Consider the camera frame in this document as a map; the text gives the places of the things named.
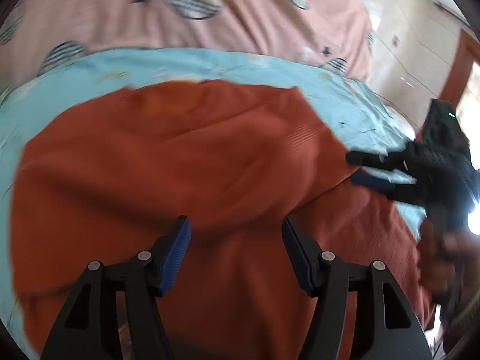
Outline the person's right hand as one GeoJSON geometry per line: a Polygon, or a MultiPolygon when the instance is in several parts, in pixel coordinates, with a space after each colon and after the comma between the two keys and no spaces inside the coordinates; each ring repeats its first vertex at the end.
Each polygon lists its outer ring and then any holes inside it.
{"type": "Polygon", "coordinates": [[[479,291],[479,235],[467,230],[437,238],[430,219],[421,224],[420,235],[417,244],[420,285],[432,294],[444,293],[456,278],[454,262],[448,261],[447,255],[464,258],[465,281],[461,294],[462,302],[468,302],[479,291]]]}

